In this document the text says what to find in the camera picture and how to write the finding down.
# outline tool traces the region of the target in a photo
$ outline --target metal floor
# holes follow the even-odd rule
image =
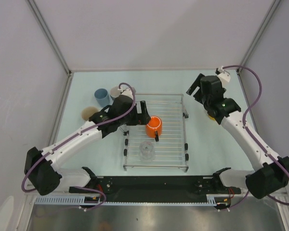
[[[35,205],[27,231],[283,231],[276,203],[249,197],[231,212],[194,206],[103,206],[84,213]]]

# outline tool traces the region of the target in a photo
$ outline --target blue cup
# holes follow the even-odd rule
[[[110,98],[106,89],[100,88],[96,90],[94,96],[101,107],[105,107],[110,104]]]

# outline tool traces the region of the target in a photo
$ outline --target metal wire rack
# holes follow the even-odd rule
[[[128,167],[170,167],[188,170],[188,144],[186,142],[185,119],[188,113],[182,94],[136,94],[136,102],[144,100],[148,113],[162,120],[162,134],[159,141],[145,133],[145,126],[124,127],[124,164]],[[153,144],[155,158],[142,160],[139,146],[142,142]]]

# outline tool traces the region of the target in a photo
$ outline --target tabletop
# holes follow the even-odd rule
[[[85,107],[101,108],[94,98],[94,92],[99,88],[110,91],[119,83],[126,82],[135,87],[137,93],[181,93],[189,114],[185,120],[189,153],[189,170],[186,173],[173,168],[135,167],[124,171],[124,137],[120,130],[84,147],[63,168],[89,167],[97,176],[211,175],[224,167],[252,170],[247,156],[234,138],[208,118],[203,105],[186,94],[200,73],[215,75],[214,70],[76,72],[57,135],[59,141],[79,129],[84,123],[80,114]],[[230,74],[225,97],[233,98],[244,111],[247,103],[238,76],[235,70],[231,70]]]

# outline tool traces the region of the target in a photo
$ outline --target wall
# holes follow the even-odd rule
[[[247,65],[263,83],[263,95],[253,109],[259,133],[281,156],[289,156],[289,0],[281,3]],[[257,81],[246,72],[242,80],[254,100]]]
[[[36,0],[72,70],[239,63],[273,0]]]
[[[0,0],[0,205],[23,200],[26,152],[47,144],[66,75],[24,0]]]

